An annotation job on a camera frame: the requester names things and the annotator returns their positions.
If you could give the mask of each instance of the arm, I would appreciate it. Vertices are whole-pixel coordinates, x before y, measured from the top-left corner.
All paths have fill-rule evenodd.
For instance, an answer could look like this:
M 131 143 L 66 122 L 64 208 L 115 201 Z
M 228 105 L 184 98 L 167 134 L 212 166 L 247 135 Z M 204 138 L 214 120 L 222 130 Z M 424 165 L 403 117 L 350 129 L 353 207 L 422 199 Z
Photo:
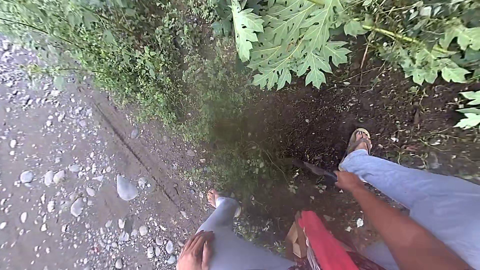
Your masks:
M 433 234 L 369 192 L 358 176 L 350 172 L 336 173 L 337 186 L 352 193 L 400 269 L 471 269 Z

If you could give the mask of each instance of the pant leg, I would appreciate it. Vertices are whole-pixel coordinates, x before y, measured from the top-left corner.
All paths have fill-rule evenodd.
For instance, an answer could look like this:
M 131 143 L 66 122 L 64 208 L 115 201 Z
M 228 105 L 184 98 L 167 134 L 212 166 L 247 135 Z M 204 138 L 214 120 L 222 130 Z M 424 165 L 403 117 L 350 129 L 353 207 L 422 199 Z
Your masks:
M 350 153 L 341 167 L 410 209 L 410 217 L 480 269 L 480 186 L 453 176 Z
M 217 208 L 198 229 L 215 234 L 210 270 L 287 270 L 294 265 L 234 234 L 233 217 L 239 206 L 236 200 L 221 197 L 216 202 Z

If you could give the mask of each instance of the red cloth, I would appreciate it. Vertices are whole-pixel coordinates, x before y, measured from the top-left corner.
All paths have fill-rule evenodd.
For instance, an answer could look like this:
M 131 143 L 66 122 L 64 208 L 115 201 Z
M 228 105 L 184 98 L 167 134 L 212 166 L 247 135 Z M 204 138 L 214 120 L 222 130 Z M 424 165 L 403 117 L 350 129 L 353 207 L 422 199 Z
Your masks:
M 314 212 L 302 211 L 299 225 L 304 229 L 322 270 L 358 270 L 345 249 Z

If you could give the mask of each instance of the dark soil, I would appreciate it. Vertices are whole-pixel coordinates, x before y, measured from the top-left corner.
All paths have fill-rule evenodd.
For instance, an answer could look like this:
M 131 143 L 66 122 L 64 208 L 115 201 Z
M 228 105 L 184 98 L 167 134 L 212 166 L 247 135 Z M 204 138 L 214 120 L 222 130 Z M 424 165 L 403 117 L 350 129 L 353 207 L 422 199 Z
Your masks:
M 278 158 L 297 158 L 333 171 L 351 133 L 362 127 L 372 135 L 375 156 L 480 183 L 480 152 L 475 150 L 480 147 L 478 134 L 452 128 L 462 117 L 455 112 L 462 103 L 458 93 L 478 90 L 480 85 L 465 87 L 438 79 L 414 92 L 411 78 L 404 78 L 401 70 L 372 53 L 367 55 L 360 78 L 363 41 L 356 42 L 352 51 L 356 53 L 351 64 L 340 66 L 320 90 L 305 86 L 300 78 L 286 90 L 265 94 L 247 113 L 249 131 Z M 337 238 L 350 238 L 359 248 L 377 240 L 368 220 L 357 229 L 356 220 L 363 214 L 353 197 L 332 187 L 320 194 L 315 188 L 318 180 L 309 172 L 301 173 L 295 178 L 299 187 L 295 194 L 288 190 L 290 179 L 264 183 L 249 213 L 252 218 L 273 220 L 277 240 L 285 236 L 295 212 L 302 209 L 335 218 L 327 226 Z M 348 226 L 353 228 L 350 233 L 345 231 Z

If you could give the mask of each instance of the flip-flop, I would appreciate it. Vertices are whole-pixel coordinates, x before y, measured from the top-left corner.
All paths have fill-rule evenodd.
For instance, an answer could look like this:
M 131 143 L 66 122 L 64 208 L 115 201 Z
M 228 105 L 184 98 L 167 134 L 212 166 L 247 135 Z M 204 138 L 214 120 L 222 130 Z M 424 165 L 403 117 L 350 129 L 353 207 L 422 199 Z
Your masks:
M 362 133 L 366 134 L 367 138 L 368 138 L 368 140 L 370 140 L 370 142 L 366 138 L 361 138 L 361 139 L 357 140 L 357 133 L 358 132 L 362 132 Z M 368 151 L 368 154 L 370 155 L 370 150 L 372 149 L 372 140 L 370 138 L 370 133 L 364 128 L 357 128 L 352 133 L 352 136 L 350 136 L 350 140 L 348 142 L 347 150 L 346 150 L 345 155 L 343 156 L 340 164 L 342 164 L 343 160 L 348 156 L 348 154 L 353 152 L 355 150 L 355 148 L 357 148 L 357 146 L 362 142 L 365 142 L 367 144 L 367 151 Z M 342 169 L 342 167 L 340 167 L 340 165 L 338 166 L 338 170 L 339 171 L 344 171 L 344 169 Z
M 207 198 L 208 198 L 208 193 L 210 193 L 210 191 L 212 190 L 215 190 L 215 189 L 210 189 L 208 192 L 207 192 Z M 218 198 L 215 199 L 215 196 L 214 196 L 214 193 L 212 192 L 212 199 L 215 201 L 215 209 L 218 208 L 218 206 L 223 202 L 223 199 L 224 198 L 227 198 L 228 196 L 225 195 L 225 193 L 223 192 L 219 192 L 219 191 L 216 191 L 216 193 L 218 194 Z M 235 211 L 235 218 L 239 217 L 240 216 L 240 213 L 241 213 L 241 206 L 239 205 L 237 210 Z

